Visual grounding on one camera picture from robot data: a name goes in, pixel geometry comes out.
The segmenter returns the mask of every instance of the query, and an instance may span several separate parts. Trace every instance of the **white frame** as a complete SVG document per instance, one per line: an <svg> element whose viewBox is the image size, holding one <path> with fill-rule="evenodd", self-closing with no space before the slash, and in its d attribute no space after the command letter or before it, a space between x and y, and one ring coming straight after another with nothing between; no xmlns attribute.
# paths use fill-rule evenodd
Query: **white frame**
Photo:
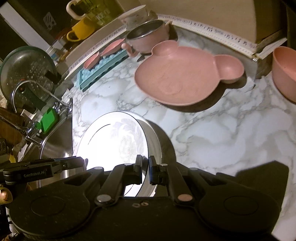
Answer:
<svg viewBox="0 0 296 241"><path fill-rule="evenodd" d="M0 14L7 24L28 44L44 51L49 44L24 20L16 10L8 3L0 7Z"/></svg>

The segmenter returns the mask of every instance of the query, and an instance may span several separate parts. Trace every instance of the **pink plate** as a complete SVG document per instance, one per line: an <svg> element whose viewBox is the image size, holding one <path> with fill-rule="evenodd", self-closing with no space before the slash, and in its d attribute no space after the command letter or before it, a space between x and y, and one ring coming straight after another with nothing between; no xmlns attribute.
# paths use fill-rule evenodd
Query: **pink plate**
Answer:
<svg viewBox="0 0 296 241"><path fill-rule="evenodd" d="M104 51L102 52L102 56L108 56L111 55L115 52L117 52L118 50L121 49L121 44L123 43L124 39L118 39L116 41L114 41L113 43L109 44L107 46L107 48L104 49Z"/></svg>
<svg viewBox="0 0 296 241"><path fill-rule="evenodd" d="M96 65L96 63L100 60L100 57L101 57L100 52L93 54L88 58L87 61L85 61L83 68L85 69L93 68Z"/></svg>
<svg viewBox="0 0 296 241"><path fill-rule="evenodd" d="M151 57L140 64L135 82L160 103L187 106L207 98L220 81L233 83L243 73L244 67L235 57L217 57L167 40L155 45Z"/></svg>

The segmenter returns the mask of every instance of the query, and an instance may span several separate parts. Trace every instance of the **orange bowl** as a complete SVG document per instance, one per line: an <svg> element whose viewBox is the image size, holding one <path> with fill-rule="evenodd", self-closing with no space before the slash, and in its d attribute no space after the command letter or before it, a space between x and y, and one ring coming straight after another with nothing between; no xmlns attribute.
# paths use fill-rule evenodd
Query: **orange bowl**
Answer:
<svg viewBox="0 0 296 241"><path fill-rule="evenodd" d="M273 52L272 78L283 96L296 102L296 51L278 47Z"/></svg>

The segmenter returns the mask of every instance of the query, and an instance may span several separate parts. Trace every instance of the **white handle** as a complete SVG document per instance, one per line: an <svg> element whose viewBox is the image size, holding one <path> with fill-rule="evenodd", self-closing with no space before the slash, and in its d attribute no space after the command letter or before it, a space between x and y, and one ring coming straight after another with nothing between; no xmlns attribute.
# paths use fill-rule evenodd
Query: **white handle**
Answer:
<svg viewBox="0 0 296 241"><path fill-rule="evenodd" d="M71 0L70 2L68 2L67 6L66 6L66 11L75 20L82 20L86 17L86 13L83 14L82 16L79 16L70 8L72 4L76 5L78 2L79 2L79 0Z"/></svg>

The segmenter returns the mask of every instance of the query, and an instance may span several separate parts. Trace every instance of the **blue tray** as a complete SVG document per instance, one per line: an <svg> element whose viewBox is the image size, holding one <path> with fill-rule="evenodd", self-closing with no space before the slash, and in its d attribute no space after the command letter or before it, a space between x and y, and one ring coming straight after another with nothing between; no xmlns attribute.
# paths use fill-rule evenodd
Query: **blue tray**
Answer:
<svg viewBox="0 0 296 241"><path fill-rule="evenodd" d="M86 91L97 80L99 80L102 76L104 76L126 58L128 58L126 50L119 50L117 53L111 54L108 57L101 59L100 62L91 70L80 70L77 74L76 86L79 86L82 92Z"/></svg>

